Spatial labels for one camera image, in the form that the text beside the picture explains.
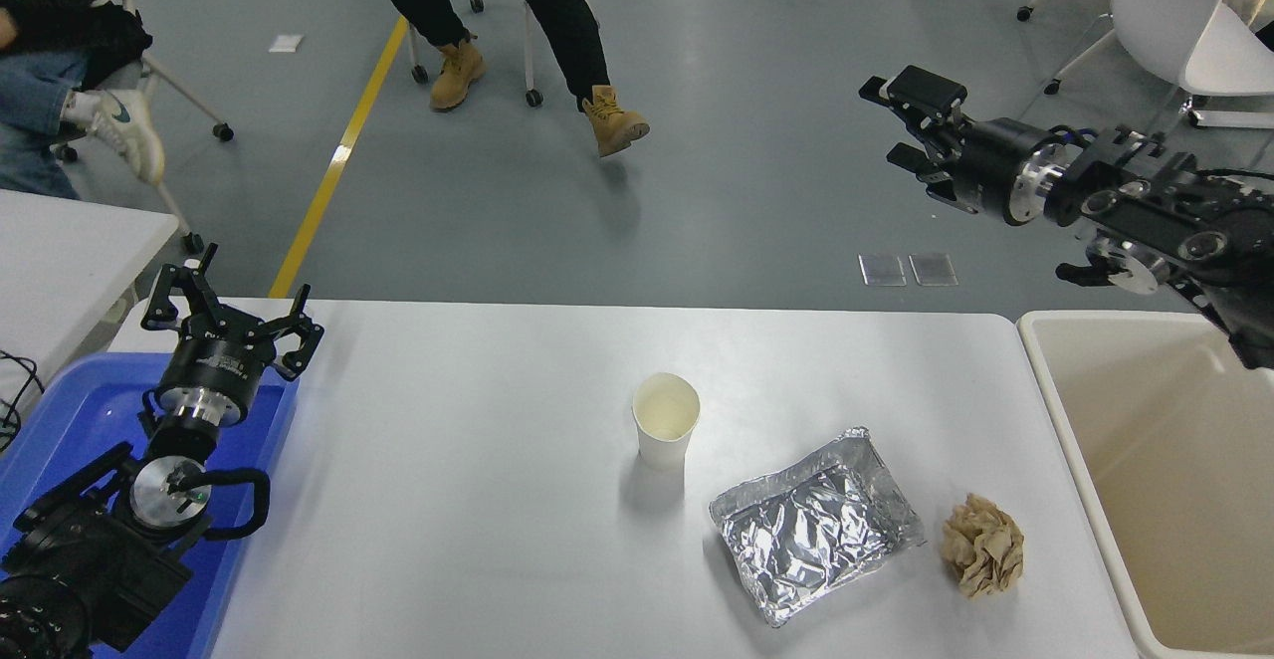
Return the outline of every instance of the hand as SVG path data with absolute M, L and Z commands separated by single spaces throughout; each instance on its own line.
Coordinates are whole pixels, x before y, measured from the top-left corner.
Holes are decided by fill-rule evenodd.
M 0 6 L 0 50 L 4 50 L 18 38 L 18 23 L 13 20 L 9 10 Z

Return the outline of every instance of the white bin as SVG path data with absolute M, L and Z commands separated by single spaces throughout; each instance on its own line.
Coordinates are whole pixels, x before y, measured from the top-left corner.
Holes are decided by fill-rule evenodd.
M 1018 329 L 1142 655 L 1274 658 L 1274 372 L 1191 314 Z

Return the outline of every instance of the white table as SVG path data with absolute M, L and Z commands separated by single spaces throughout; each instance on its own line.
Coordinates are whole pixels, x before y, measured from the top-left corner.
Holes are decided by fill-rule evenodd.
M 329 333 L 301 379 L 218 659 L 1136 656 L 1005 319 L 341 301 L 310 312 Z M 112 351 L 172 349 L 175 334 L 138 317 Z M 636 456 L 629 396 L 657 371 L 702 399 L 684 474 Z M 930 542 L 772 630 L 707 505 L 857 424 Z M 975 602 L 938 558 L 941 520 L 970 491 L 1027 537 L 1023 581 Z
M 175 231 L 168 214 L 0 190 L 0 348 L 48 382 Z M 24 380 L 0 363 L 0 398 Z

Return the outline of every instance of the crumpled paper ball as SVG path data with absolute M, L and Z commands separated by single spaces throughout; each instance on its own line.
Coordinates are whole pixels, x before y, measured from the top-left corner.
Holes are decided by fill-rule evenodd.
M 1004 591 L 1022 576 L 1023 542 L 1008 512 L 970 492 L 943 523 L 939 553 L 959 576 L 961 593 L 973 599 Z

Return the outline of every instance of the sneaker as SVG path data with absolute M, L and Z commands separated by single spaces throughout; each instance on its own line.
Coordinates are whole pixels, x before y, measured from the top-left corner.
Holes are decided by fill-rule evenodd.
M 592 87 L 592 99 L 583 101 L 583 113 L 592 124 L 592 134 L 598 138 L 598 156 L 609 157 L 632 147 L 646 134 L 650 124 L 637 111 L 623 111 L 615 99 L 615 88 L 605 84 Z
M 129 162 L 132 173 L 150 186 L 163 182 L 163 143 L 150 125 L 150 108 L 144 93 L 135 89 L 101 92 L 93 124 L 85 134 L 99 138 Z
M 438 47 L 438 51 L 442 52 L 442 74 L 429 91 L 429 106 L 437 111 L 454 110 L 469 96 L 469 84 L 487 74 L 487 61 L 468 38 Z

